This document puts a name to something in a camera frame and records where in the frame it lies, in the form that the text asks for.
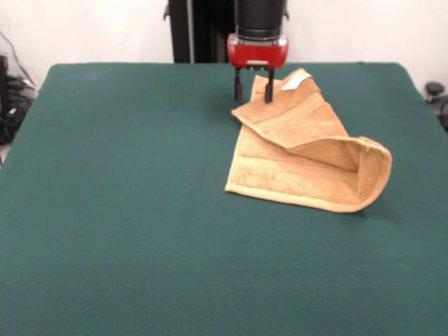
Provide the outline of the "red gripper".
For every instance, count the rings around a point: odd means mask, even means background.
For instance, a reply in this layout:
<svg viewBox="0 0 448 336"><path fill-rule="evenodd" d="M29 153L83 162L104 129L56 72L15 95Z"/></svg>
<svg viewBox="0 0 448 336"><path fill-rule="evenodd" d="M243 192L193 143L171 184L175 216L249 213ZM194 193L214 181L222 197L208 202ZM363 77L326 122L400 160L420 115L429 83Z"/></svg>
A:
<svg viewBox="0 0 448 336"><path fill-rule="evenodd" d="M234 68L234 100L242 100L241 68L267 67L268 82L265 86L265 103L273 100L275 69L286 63L288 54L288 37L280 35L270 41L251 41L230 34L227 38L227 53Z"/></svg>

